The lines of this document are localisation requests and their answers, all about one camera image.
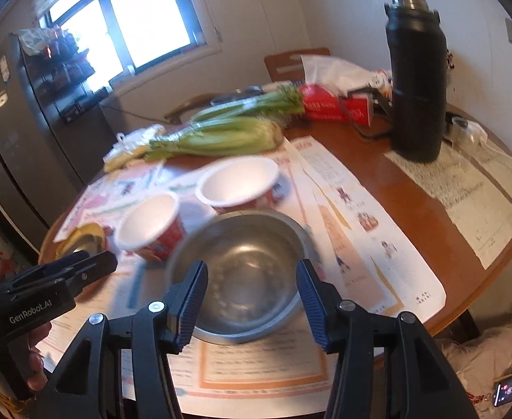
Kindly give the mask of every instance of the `red tissue box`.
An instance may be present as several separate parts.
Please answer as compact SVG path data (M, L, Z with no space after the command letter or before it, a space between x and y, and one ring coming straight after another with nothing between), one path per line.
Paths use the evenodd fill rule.
M341 111L337 96L332 96L319 85L303 85L299 89L303 95L306 118L314 121L340 123L349 121L349 118ZM370 94L355 94L343 99L342 102L356 124L370 127L373 115Z

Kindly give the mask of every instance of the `round table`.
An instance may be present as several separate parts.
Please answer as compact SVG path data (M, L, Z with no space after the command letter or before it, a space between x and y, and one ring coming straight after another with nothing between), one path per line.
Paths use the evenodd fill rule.
M442 204L429 197L384 156L390 150L387 138L366 141L352 126L339 123L298 121L285 132L288 139L306 135L322 143L356 175L417 247L444 285L446 305L425 323L432 335L463 314L509 263L512 239L494 263L487 270L483 269ZM509 152L493 134L489 133L489 138ZM214 158L182 156L168 161L165 168L174 176L179 176L212 160ZM40 263L54 260L56 244L53 239L66 215L61 215L46 235Z

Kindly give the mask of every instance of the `refrigerator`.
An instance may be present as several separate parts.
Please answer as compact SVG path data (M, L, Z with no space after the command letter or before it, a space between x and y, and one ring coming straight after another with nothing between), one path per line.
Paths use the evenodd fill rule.
M28 258L116 143L100 106L83 105L97 100L86 82L54 92L17 36L0 45L0 224Z

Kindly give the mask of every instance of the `screw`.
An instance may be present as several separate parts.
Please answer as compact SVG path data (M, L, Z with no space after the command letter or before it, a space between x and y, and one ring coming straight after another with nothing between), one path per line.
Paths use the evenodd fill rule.
M160 312L161 310L163 310L165 308L165 304L162 303L161 301L155 301L155 302L152 302L151 304L149 304L149 311L150 312Z
M352 312L355 310L356 305L353 301L349 301L349 299L344 299L339 303L339 308L344 312Z
M405 321L405 323L411 324L415 322L415 315L411 312L403 312L401 314L401 320Z
M93 315L89 317L89 323L91 324L99 324L103 320L104 316L102 313L93 313Z

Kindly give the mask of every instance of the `smartphone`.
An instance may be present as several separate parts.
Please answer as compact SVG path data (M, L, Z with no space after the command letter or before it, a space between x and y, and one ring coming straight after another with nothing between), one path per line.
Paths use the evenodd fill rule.
M494 406L502 406L512 402L512 375L500 380L494 389Z

